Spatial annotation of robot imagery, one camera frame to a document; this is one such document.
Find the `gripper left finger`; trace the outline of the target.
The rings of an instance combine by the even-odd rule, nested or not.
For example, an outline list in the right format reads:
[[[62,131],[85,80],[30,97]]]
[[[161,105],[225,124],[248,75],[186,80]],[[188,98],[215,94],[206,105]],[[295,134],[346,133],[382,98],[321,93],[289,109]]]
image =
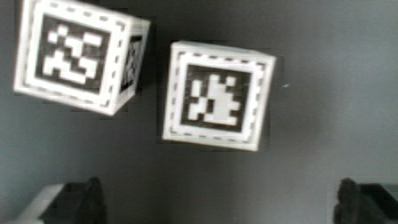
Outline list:
[[[99,178],[48,185],[10,224],[106,224]]]

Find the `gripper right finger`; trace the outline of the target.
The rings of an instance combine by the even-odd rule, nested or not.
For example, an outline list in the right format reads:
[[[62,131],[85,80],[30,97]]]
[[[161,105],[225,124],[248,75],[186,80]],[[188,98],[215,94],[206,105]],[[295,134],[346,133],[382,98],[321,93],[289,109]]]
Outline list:
[[[398,184],[341,180],[332,224],[398,224]]]

